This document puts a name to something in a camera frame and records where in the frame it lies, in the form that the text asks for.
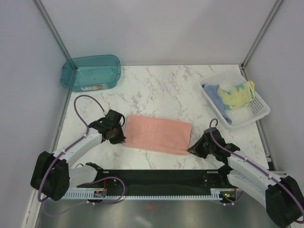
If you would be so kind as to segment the pink towel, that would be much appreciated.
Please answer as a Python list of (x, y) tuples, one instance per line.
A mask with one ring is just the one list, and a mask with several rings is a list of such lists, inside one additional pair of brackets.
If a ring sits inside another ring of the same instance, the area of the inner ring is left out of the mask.
[(190, 143), (191, 124), (176, 120), (129, 115), (124, 146), (185, 156)]

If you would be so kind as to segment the yellow green towel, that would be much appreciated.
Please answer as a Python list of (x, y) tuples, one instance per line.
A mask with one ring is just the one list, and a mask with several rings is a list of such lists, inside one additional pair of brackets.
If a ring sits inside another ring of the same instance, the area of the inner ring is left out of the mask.
[(221, 97), (225, 110), (234, 110), (248, 104), (255, 99), (255, 84), (246, 81), (236, 85), (229, 92), (219, 88), (217, 93)]

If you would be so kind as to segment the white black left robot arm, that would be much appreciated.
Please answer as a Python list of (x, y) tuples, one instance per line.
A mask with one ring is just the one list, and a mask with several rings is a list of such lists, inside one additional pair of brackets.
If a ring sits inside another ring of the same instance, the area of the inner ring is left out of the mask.
[(86, 126), (77, 139), (52, 153), (42, 152), (36, 161), (30, 185), (38, 190), (39, 195), (57, 201), (70, 188), (91, 184), (100, 187), (104, 176), (99, 173), (102, 168), (88, 162), (80, 168), (73, 165), (94, 147), (105, 141), (110, 144), (124, 143), (122, 126), (125, 116), (117, 111), (109, 110), (105, 117), (93, 121)]

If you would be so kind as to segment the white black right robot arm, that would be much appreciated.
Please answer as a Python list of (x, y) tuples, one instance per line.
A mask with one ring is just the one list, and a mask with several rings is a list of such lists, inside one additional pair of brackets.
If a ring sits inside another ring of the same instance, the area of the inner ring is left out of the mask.
[(213, 155), (224, 163), (217, 175), (222, 187), (237, 187), (258, 201), (271, 220), (285, 228), (304, 221), (304, 196), (296, 180), (265, 169), (246, 157), (239, 147), (226, 143), (217, 128), (204, 131), (202, 137), (187, 150), (201, 158)]

